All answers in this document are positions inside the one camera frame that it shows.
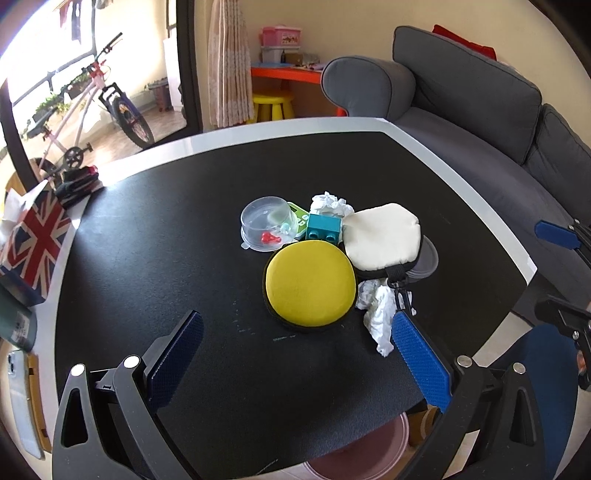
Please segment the white tissue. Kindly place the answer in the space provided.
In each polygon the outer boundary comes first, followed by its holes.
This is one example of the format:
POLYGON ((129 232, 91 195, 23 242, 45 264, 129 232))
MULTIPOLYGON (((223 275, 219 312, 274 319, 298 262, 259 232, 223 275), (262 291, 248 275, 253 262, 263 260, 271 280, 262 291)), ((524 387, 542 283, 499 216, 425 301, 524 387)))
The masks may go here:
POLYGON ((360 282, 356 309, 365 312, 363 324, 377 344, 377 352, 388 357, 394 351, 392 343, 392 327, 394 314, 403 307, 411 308, 411 315, 416 311, 412 306, 413 294, 405 300, 403 293, 396 293, 387 285, 386 279, 374 279, 360 282))
POLYGON ((354 214, 355 209, 346 202, 346 199, 325 191, 324 194, 315 195, 311 199, 310 213, 345 218, 354 214))

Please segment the cream white zip pouch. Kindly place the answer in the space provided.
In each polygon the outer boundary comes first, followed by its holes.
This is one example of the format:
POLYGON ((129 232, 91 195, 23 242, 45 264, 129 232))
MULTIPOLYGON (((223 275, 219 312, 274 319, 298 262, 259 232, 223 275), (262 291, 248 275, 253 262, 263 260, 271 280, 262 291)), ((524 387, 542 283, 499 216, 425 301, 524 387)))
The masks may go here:
POLYGON ((342 220, 342 247, 362 278, 407 272, 417 263, 423 243, 419 218, 405 207, 389 203, 360 210, 342 220))

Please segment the yellow round zip case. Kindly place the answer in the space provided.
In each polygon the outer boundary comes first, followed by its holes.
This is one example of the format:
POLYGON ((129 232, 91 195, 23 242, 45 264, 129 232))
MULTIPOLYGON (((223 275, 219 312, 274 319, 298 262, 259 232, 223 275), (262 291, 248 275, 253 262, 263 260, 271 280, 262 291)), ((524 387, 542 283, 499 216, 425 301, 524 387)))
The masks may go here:
POLYGON ((356 301, 356 274, 346 254, 322 240, 281 248, 263 273, 263 296, 284 323, 322 329, 338 322, 356 301))

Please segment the teal toy brick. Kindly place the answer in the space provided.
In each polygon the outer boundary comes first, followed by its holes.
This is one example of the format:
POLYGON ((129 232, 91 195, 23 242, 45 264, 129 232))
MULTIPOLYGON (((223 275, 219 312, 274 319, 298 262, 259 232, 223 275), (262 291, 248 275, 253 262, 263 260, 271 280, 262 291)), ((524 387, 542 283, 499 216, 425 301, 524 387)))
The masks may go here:
POLYGON ((328 215, 308 215, 307 240, 324 240, 332 245, 338 245, 341 239, 342 220, 328 215))

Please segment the clear round plastic container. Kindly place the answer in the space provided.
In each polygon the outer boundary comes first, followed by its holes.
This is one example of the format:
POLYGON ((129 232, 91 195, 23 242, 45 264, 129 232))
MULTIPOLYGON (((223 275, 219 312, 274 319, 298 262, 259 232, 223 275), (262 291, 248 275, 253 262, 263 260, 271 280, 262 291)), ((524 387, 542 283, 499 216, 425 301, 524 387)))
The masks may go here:
POLYGON ((240 234, 243 249, 273 252, 296 240, 297 217, 283 198, 260 197, 243 208, 240 234))

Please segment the green white digital timer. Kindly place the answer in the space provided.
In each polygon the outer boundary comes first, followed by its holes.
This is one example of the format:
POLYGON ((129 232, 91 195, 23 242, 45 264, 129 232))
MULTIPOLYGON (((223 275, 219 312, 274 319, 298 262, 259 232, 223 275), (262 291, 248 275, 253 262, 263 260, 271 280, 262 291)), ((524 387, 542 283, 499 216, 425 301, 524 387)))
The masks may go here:
POLYGON ((304 210, 294 202, 288 202, 287 205, 290 206, 290 210, 293 211, 294 216, 297 218, 297 233, 295 233, 295 238, 301 240, 305 237, 305 232, 307 232, 308 216, 310 215, 307 210, 304 210))

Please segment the pink trash bin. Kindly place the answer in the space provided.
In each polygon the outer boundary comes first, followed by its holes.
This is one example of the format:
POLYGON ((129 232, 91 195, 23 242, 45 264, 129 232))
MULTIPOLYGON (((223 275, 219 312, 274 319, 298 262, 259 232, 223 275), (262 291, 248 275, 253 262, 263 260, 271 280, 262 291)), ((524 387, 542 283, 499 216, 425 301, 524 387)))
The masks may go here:
POLYGON ((399 463, 410 436, 405 413, 339 450, 304 463, 317 479, 385 479, 399 463))

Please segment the grey fabric sofa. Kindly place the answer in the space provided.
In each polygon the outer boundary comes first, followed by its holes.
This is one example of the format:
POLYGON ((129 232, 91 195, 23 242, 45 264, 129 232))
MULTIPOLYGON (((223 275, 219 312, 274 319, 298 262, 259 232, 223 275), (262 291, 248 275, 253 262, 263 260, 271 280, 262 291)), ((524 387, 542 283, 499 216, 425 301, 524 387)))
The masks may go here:
POLYGON ((589 223, 590 150, 534 83, 449 38, 400 26, 391 59, 333 59, 322 92, 349 116, 397 125, 495 209, 538 268, 516 305, 520 316, 546 294, 589 305, 589 267, 534 228, 589 223))

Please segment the grey round disc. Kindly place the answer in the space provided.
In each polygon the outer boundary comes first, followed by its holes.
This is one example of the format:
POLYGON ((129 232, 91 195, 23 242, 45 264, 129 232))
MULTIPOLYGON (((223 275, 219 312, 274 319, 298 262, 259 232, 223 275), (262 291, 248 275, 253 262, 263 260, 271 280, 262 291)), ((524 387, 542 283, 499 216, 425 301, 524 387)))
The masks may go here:
POLYGON ((418 282, 433 275, 439 266, 439 254, 434 243, 424 235, 415 266, 407 272, 411 282, 418 282))

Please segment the white smartphone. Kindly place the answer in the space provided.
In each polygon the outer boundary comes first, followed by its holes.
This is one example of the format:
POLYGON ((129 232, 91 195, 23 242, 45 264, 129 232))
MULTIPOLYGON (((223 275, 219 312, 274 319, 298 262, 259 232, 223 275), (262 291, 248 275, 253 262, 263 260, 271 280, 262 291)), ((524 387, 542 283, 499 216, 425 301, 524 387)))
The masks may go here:
POLYGON ((7 363, 11 407, 19 439, 26 452, 42 460, 44 454, 30 404, 25 353, 22 350, 13 350, 7 355, 7 363))

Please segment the teal thermos bottle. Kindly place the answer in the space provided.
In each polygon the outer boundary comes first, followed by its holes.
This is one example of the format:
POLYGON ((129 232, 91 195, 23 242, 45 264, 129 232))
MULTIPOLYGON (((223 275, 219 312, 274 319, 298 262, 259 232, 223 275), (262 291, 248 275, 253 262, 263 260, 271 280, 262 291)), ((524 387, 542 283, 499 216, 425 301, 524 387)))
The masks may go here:
POLYGON ((25 352, 33 349, 37 334, 35 313, 4 287, 0 288, 0 334, 2 339, 25 352))

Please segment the red cushion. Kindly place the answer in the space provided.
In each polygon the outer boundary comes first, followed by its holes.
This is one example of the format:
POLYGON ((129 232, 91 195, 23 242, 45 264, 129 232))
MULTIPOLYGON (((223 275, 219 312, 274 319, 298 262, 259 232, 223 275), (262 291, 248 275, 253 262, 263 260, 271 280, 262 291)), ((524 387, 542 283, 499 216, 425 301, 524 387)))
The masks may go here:
POLYGON ((456 43, 459 43, 459 44, 461 44, 461 45, 463 45, 475 52, 478 52, 481 55, 484 55, 492 60, 497 59, 496 51, 494 50, 493 47, 481 45, 481 44, 472 42, 470 40, 467 40, 464 37, 456 34, 455 32, 453 32, 453 31, 451 31, 439 24, 435 24, 433 26, 432 32, 434 34, 446 37, 456 43))

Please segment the union jack tissue box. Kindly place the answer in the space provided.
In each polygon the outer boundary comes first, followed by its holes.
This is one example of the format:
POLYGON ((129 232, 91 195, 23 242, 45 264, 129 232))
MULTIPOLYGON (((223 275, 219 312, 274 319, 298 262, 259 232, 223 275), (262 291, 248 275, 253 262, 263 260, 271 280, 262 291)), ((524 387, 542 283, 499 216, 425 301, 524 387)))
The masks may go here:
POLYGON ((71 220, 47 181, 24 198, 1 249, 1 285, 25 307, 43 303, 71 220))

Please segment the black folded gloves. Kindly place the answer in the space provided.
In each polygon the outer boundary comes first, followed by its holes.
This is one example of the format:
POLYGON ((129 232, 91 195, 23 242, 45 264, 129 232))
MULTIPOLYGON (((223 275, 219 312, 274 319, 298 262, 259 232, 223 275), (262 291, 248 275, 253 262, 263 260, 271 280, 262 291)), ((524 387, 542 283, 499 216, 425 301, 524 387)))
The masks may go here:
POLYGON ((86 166, 66 171, 63 182, 55 189, 55 195, 61 206, 67 210, 102 187, 97 167, 86 166))

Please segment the yellow plastic stool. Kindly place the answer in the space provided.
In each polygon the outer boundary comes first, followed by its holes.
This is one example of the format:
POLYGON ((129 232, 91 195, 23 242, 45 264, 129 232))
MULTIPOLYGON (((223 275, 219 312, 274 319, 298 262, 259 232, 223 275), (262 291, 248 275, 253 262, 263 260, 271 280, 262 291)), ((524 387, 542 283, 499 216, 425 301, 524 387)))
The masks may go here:
POLYGON ((290 92, 253 94, 254 117, 252 123, 294 119, 293 100, 290 92))

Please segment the floral pink curtain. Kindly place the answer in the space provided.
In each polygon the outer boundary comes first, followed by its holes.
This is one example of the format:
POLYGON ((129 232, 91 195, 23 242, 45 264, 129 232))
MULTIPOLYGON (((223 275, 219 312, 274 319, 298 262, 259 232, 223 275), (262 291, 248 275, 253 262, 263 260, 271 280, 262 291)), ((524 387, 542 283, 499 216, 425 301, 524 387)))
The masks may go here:
POLYGON ((208 36, 209 119, 216 129, 254 117, 249 35, 236 0, 213 1, 208 36))

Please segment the orange kids desk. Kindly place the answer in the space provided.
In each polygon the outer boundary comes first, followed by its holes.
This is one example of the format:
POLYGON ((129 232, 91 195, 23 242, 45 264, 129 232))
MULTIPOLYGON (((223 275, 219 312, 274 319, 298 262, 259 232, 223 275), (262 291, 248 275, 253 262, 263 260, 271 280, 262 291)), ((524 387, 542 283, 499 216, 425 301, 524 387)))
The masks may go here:
POLYGON ((252 67, 256 85, 279 83, 280 90, 294 93, 294 110, 298 117, 342 117, 348 113, 325 97, 321 86, 322 73, 296 67, 252 67))

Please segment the pink storage box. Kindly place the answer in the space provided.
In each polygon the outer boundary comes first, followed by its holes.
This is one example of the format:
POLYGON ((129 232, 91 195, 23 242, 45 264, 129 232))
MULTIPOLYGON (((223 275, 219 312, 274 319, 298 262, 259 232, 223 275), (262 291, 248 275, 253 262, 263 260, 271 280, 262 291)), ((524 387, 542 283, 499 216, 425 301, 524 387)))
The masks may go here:
POLYGON ((263 47, 298 47, 301 45, 301 28, 283 25, 263 27, 260 42, 263 47))

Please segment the black door frame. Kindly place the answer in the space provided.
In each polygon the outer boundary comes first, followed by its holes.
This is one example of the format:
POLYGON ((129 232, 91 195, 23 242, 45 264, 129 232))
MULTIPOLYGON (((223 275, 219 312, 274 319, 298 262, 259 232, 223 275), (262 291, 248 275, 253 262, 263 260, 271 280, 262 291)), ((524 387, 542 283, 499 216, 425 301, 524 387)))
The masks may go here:
POLYGON ((180 86, 186 121, 178 135, 185 138, 204 131, 197 76, 194 0, 176 1, 176 28, 180 86))

